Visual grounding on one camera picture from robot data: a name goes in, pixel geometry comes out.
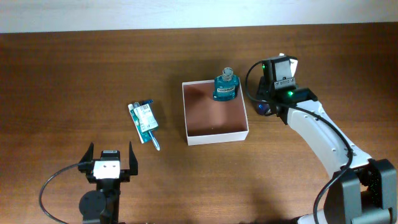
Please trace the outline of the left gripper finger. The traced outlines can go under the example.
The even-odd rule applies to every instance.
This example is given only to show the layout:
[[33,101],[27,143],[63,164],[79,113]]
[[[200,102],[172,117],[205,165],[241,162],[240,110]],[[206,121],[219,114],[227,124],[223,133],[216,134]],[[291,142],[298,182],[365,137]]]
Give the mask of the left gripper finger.
[[138,161],[129,142],[129,175],[138,175]]
[[80,163],[91,162],[93,160],[93,152],[94,152],[94,144],[91,142],[88,147],[88,150],[85,152],[85,154],[81,158]]

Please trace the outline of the clear spray bottle blue liquid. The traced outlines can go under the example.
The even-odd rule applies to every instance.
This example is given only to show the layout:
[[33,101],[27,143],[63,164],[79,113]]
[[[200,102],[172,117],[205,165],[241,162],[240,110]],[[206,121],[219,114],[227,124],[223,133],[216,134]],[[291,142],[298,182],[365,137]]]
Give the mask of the clear spray bottle blue liquid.
[[270,116],[272,114],[270,106],[266,103],[257,103],[255,109],[256,113],[261,116]]

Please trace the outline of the blue white toothbrush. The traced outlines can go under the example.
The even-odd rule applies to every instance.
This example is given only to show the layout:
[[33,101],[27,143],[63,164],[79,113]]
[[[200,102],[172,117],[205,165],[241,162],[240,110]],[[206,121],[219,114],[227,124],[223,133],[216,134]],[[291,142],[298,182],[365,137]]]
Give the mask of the blue white toothbrush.
[[[137,107],[141,106],[141,104],[140,104],[139,102],[134,102],[134,103],[133,103],[133,106],[134,106],[134,108],[137,108]],[[152,141],[154,147],[155,147],[158,151],[160,151],[160,145],[159,145],[158,141],[156,140],[156,138],[154,137],[154,135],[153,135],[153,133],[152,133],[153,130],[152,130],[152,131],[147,131],[147,132],[144,132],[144,133],[149,134],[149,136],[151,137],[151,141]]]

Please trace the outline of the teal mouthwash bottle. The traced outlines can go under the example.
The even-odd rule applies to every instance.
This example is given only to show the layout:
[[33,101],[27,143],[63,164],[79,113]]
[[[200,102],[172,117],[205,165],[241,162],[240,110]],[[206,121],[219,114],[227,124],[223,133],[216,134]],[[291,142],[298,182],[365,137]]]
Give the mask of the teal mouthwash bottle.
[[213,99],[215,101],[229,101],[234,99],[239,83],[239,78],[234,74],[233,69],[225,67],[222,74],[215,78]]

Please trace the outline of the green white floss packet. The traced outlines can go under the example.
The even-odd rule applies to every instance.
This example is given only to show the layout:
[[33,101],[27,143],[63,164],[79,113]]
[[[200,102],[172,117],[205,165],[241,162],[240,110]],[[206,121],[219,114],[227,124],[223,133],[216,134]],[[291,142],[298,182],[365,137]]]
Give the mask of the green white floss packet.
[[133,109],[139,120],[141,132],[152,131],[159,126],[149,104],[141,105]]

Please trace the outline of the blue disposable razor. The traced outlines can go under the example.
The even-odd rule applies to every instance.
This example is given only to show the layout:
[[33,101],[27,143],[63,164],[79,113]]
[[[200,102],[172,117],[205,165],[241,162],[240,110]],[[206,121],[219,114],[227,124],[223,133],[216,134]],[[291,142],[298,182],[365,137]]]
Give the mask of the blue disposable razor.
[[141,105],[146,105],[146,104],[151,104],[153,103],[153,100],[143,100],[141,101]]

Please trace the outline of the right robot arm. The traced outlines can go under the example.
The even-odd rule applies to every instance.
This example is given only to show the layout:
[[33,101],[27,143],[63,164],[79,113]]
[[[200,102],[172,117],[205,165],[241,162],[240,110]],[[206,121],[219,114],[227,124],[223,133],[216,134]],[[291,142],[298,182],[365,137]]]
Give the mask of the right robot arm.
[[310,146],[330,179],[318,193],[313,212],[295,223],[380,224],[397,221],[397,171],[387,159],[375,160],[330,119],[316,95],[296,84],[298,60],[280,54],[261,60],[263,76],[256,100]]

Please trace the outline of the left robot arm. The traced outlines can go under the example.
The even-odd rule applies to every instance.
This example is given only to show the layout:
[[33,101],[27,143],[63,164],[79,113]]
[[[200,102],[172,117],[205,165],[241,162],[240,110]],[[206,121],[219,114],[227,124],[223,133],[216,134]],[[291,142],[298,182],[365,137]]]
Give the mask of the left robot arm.
[[78,165],[87,181],[96,185],[95,190],[80,199],[79,210],[83,223],[119,224],[121,184],[138,174],[138,162],[132,144],[129,144],[129,168],[121,168],[121,153],[117,150],[102,151],[100,158],[93,157],[91,143]]

